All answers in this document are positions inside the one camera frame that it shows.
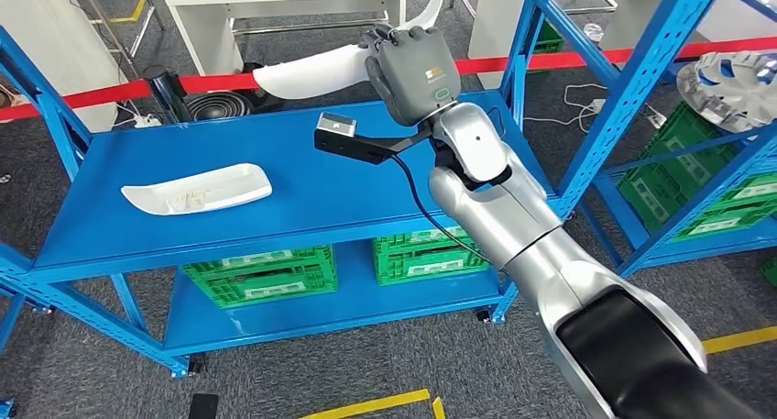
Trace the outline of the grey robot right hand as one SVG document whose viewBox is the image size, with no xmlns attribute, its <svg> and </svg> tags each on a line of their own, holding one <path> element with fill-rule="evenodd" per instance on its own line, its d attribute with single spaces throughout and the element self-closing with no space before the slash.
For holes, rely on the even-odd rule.
<svg viewBox="0 0 777 419">
<path fill-rule="evenodd" d="M 377 24 L 362 45 L 368 79 L 396 123 L 414 126 L 457 100 L 460 75 L 439 29 Z"/>
</svg>

